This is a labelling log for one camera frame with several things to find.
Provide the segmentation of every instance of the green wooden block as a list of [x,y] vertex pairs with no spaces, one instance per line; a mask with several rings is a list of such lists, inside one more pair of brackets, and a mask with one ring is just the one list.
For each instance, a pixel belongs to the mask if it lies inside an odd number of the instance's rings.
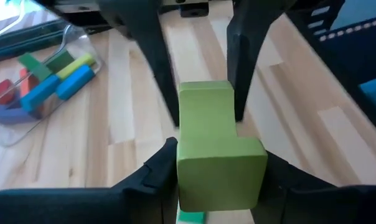
[[204,213],[204,212],[183,212],[183,211],[180,211],[178,221],[186,222],[186,223],[204,224],[205,218],[206,218],[205,214],[206,213]]
[[54,55],[45,66],[49,68],[53,73],[61,71],[67,65],[72,63],[75,59],[70,55],[67,49],[62,49],[59,53]]
[[185,212],[257,204],[267,153],[258,139],[237,137],[231,89],[227,81],[181,84],[177,175]]
[[40,82],[44,81],[53,72],[34,58],[30,53],[25,53],[18,58],[18,61],[28,69]]

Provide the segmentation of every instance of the plastic container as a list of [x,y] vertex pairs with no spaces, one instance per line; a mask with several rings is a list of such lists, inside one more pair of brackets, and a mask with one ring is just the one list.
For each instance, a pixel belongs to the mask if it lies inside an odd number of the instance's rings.
[[62,110],[62,103],[101,69],[103,61],[86,32],[64,21],[59,24],[64,28],[58,29],[58,37],[50,34],[49,41],[58,38],[59,43],[62,37],[60,45],[0,61],[0,146],[17,143],[55,110]]

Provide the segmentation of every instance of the light wood surface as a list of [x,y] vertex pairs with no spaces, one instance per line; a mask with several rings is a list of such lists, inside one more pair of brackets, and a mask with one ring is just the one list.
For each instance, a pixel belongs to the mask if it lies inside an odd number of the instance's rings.
[[[226,79],[231,17],[230,2],[212,3],[208,17],[161,17],[177,83]],[[0,147],[0,189],[112,186],[178,137],[138,46],[115,30],[91,40],[105,67],[21,142]],[[0,62],[0,74],[20,67]],[[286,16],[263,44],[237,129],[332,184],[376,184],[376,129]],[[208,223],[253,221],[249,211],[212,212]]]

